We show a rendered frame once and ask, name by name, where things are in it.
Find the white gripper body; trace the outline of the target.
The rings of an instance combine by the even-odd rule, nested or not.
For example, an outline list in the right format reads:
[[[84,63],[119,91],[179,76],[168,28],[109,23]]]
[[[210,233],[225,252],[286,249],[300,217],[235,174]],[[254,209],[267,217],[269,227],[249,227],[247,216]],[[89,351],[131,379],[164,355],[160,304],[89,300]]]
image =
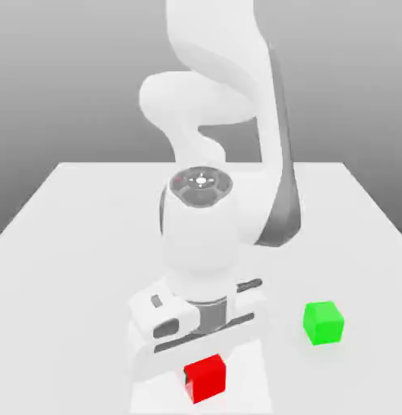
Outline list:
[[[267,331],[267,310],[257,309],[234,319],[228,326],[205,336],[151,344],[143,338],[135,318],[130,319],[130,380],[149,380],[215,354],[226,357],[237,346],[261,338]]]

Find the small red cube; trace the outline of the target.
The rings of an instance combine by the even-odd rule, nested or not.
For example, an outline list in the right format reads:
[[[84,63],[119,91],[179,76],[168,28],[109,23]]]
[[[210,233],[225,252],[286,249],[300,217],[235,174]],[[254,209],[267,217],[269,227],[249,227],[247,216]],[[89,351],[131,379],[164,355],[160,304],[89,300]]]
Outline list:
[[[184,366],[185,389],[193,404],[225,391],[226,365],[219,354]]]

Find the small green cube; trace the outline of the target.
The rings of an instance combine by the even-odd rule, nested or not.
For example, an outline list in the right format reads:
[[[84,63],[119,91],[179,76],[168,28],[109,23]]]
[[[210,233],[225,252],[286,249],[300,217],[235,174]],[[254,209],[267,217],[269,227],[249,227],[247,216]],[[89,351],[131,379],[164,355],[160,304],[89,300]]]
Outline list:
[[[309,302],[302,325],[312,345],[338,343],[344,330],[344,316],[334,302]]]

